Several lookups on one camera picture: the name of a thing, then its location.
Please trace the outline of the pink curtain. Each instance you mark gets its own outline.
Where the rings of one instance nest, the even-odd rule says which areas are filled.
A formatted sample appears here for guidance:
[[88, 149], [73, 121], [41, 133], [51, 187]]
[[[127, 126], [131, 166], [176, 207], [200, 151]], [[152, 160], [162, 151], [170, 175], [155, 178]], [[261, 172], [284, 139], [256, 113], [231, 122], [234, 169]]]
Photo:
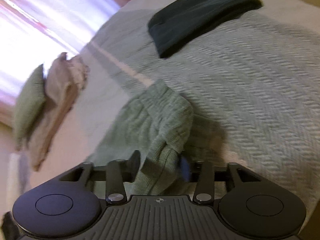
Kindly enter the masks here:
[[1, 122], [31, 72], [63, 51], [77, 54], [130, 0], [1, 0]]

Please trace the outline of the white quilted pillow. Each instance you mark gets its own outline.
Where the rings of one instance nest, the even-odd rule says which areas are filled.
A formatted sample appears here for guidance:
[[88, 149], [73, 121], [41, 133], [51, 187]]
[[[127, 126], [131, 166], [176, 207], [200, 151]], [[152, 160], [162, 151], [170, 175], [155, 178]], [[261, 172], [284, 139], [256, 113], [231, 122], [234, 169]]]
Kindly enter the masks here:
[[23, 153], [9, 155], [7, 177], [7, 210], [11, 211], [19, 196], [30, 189], [30, 168], [28, 157]]

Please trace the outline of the beige folded blanket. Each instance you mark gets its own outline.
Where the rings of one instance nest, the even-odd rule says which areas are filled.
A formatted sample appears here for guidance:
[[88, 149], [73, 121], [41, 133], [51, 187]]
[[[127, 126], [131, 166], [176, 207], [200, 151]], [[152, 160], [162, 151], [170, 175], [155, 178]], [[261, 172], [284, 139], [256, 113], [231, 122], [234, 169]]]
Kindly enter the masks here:
[[80, 55], [67, 59], [61, 53], [52, 63], [44, 82], [44, 107], [27, 137], [27, 150], [33, 171], [47, 157], [53, 137], [87, 85], [89, 67]]

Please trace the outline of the folded dark green garment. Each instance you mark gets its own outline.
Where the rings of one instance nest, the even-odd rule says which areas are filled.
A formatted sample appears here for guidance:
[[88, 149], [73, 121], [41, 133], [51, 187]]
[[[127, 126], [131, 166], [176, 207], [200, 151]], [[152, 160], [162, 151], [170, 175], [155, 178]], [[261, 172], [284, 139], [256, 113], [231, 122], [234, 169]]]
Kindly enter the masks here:
[[148, 22], [159, 58], [166, 59], [191, 40], [263, 6], [260, 0], [176, 0]]

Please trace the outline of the grey-green sweatpants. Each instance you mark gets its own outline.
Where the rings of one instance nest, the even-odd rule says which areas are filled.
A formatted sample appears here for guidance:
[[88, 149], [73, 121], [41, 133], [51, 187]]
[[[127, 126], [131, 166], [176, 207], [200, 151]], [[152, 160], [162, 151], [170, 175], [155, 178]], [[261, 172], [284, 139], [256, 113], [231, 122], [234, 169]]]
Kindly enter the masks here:
[[127, 194], [172, 196], [189, 186], [177, 168], [179, 155], [193, 125], [193, 108], [162, 80], [131, 98], [120, 110], [94, 152], [87, 158], [96, 166], [129, 159], [138, 150], [141, 167]]

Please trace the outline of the green knitted cushion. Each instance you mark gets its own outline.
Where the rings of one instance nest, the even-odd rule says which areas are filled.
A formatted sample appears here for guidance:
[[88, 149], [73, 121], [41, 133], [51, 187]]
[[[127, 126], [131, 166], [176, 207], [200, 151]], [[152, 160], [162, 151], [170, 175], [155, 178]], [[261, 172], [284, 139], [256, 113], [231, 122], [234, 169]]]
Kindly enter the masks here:
[[13, 133], [17, 150], [22, 147], [22, 140], [29, 133], [45, 101], [43, 65], [41, 64], [25, 82], [14, 107]]

